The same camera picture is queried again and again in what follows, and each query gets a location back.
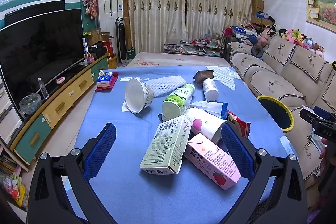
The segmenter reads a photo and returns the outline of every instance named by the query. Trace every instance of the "green drawer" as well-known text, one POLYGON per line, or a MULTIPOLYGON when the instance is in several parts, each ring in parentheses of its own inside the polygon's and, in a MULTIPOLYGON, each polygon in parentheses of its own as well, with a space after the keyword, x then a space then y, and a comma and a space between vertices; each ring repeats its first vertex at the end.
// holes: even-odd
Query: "green drawer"
POLYGON ((97 81, 98 75, 99 75, 99 70, 101 70, 101 69, 109 69, 109 64, 107 63, 107 57, 100 60, 97 64, 93 65, 90 68, 91 74, 94 73, 94 76, 92 77, 94 82, 97 81))
POLYGON ((50 126, 40 114, 23 135, 15 150, 26 162, 30 163, 50 132, 50 126))

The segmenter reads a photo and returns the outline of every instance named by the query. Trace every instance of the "yellow trash can rim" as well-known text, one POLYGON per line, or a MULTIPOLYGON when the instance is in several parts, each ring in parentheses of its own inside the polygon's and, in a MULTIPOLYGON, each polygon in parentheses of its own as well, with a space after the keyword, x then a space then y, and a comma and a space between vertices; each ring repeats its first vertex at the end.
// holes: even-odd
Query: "yellow trash can rim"
POLYGON ((280 100, 274 98, 274 97, 271 97, 271 96, 267 96, 267 95, 260 95, 257 97, 257 100, 260 101, 260 100, 270 100, 270 101, 273 101, 275 103, 277 103, 279 106, 281 106, 285 111, 286 113, 288 114, 289 116, 289 119, 290 119, 290 126, 288 128, 281 128, 281 130, 284 132, 284 133, 287 133, 289 131, 291 131, 294 127, 294 117, 293 117, 293 114, 292 112, 289 110, 289 108, 284 104, 282 103, 280 100))

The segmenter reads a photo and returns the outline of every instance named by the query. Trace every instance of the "red tray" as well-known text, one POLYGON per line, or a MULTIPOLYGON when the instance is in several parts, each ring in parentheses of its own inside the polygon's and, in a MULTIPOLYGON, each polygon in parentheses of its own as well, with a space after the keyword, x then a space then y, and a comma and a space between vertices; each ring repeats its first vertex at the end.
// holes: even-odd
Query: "red tray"
POLYGON ((116 83, 116 81, 118 79, 118 76, 119 76, 119 73, 114 72, 111 84, 109 86, 105 86, 103 88, 96 88, 95 92, 101 91, 101 90, 107 90, 107 89, 111 90, 113 88, 114 84, 116 83))

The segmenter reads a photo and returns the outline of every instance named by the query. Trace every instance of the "trash can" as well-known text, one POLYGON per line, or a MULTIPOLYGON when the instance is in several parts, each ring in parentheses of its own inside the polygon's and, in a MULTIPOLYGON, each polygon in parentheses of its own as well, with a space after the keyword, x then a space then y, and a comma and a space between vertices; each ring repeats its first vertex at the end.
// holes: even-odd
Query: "trash can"
POLYGON ((292 130, 294 118, 288 107, 278 99, 270 96, 261 95, 257 99, 284 133, 292 130))

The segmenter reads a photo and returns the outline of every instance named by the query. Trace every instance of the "paper cup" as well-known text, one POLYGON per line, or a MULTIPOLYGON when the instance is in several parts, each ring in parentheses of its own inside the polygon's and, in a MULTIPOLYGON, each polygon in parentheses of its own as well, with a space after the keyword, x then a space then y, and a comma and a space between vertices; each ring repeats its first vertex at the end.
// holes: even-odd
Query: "paper cup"
POLYGON ((125 88, 125 103, 130 112, 139 113, 152 103, 153 97, 153 90, 149 85, 135 78, 127 82, 125 88))
POLYGON ((222 126, 227 123, 227 120, 218 118, 196 107, 187 109, 184 115, 192 123, 191 131, 194 134, 201 133, 215 144, 219 142, 222 126))

